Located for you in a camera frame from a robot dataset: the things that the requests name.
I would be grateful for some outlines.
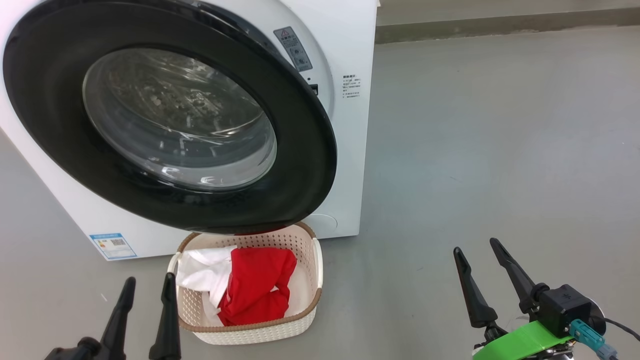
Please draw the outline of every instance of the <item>front-load washer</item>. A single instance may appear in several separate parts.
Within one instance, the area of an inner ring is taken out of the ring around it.
[[[376,0],[0,5],[0,126],[108,260],[359,231]]]

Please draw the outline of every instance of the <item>cable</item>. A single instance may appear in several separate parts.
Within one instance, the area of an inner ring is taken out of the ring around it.
[[[594,317],[594,318],[601,319],[601,320],[604,320],[604,321],[606,321],[606,322],[608,322],[608,323],[610,323],[610,324],[613,324],[613,325],[615,325],[615,326],[619,327],[620,329],[623,329],[624,331],[626,331],[626,332],[628,332],[629,334],[633,335],[633,337],[634,337],[634,338],[636,338],[636,340],[637,340],[637,341],[640,341],[640,335],[638,335],[638,333],[637,333],[637,332],[635,332],[635,331],[633,331],[633,330],[629,329],[628,327],[626,327],[626,326],[622,325],[621,323],[619,323],[619,322],[615,322],[615,321],[613,321],[613,320],[611,320],[611,319],[608,319],[608,318],[604,318],[604,319],[603,319],[603,318],[601,318],[601,317],[599,317],[599,316],[593,316],[593,317]]]
[[[580,319],[571,322],[569,334],[579,343],[583,343],[593,350],[600,360],[612,360],[618,355],[618,351],[608,345],[602,335]]]

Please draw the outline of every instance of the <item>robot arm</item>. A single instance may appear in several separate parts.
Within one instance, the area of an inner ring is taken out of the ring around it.
[[[45,360],[126,360],[124,339],[127,332],[127,315],[133,306],[135,291],[136,279],[130,277],[124,283],[120,298],[99,342],[93,338],[82,338],[77,347],[53,349]],[[149,359],[180,360],[178,305],[173,273],[169,272],[164,277],[161,300],[162,316],[156,343],[149,350]]]
[[[597,304],[567,284],[558,289],[535,284],[498,239],[492,238],[490,244],[530,322],[513,332],[496,325],[495,310],[486,303],[471,276],[471,266],[456,247],[453,256],[471,326],[485,328],[485,342],[474,347],[474,360],[573,359],[576,341],[593,349],[602,360],[617,360],[617,352],[603,338],[606,324]]]

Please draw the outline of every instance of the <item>plastic basket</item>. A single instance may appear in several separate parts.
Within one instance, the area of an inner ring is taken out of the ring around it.
[[[192,233],[180,244],[169,262],[168,272],[174,272],[182,252],[237,245],[242,247],[276,247],[291,249],[298,265],[289,281],[289,310],[282,319],[250,325],[222,326],[205,316],[202,293],[177,286],[180,326],[213,345],[263,343],[299,335],[309,328],[316,315],[322,294],[323,260],[320,243],[309,226],[298,223],[266,234],[222,236]]]

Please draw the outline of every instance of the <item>clothing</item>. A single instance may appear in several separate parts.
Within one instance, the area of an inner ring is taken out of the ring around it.
[[[224,326],[267,322],[289,308],[289,278],[296,256],[289,249],[248,247],[231,252],[231,276],[218,316]]]
[[[208,291],[213,308],[220,304],[231,274],[231,253],[237,246],[187,250],[182,254],[175,275],[178,286],[195,291]]]

